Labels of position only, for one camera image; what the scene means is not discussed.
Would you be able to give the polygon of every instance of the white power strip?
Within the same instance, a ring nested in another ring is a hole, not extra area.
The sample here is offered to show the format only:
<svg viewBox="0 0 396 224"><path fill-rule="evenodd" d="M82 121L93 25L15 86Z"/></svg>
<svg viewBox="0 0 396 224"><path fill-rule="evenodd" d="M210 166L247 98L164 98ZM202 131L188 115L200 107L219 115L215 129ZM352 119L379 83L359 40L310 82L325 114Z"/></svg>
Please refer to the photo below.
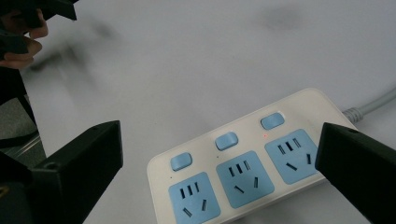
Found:
<svg viewBox="0 0 396 224"><path fill-rule="evenodd" d="M159 224L224 223L325 180L315 170L324 122L355 127L320 91L299 91L148 164Z"/></svg>

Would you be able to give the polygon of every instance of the power cord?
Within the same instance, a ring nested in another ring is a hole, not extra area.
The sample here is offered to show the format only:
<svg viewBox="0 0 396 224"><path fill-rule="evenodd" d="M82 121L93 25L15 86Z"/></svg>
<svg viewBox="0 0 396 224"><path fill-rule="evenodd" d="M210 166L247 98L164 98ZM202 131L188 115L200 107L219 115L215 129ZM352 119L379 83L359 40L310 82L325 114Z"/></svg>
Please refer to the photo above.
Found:
<svg viewBox="0 0 396 224"><path fill-rule="evenodd" d="M371 103L361 106L361 107L352 107L348 110L343 111L343 114L349 119L352 123L357 123L363 119L366 114L377 110L379 107L389 103L390 101L396 98L396 88L385 93L378 99L372 101Z"/></svg>

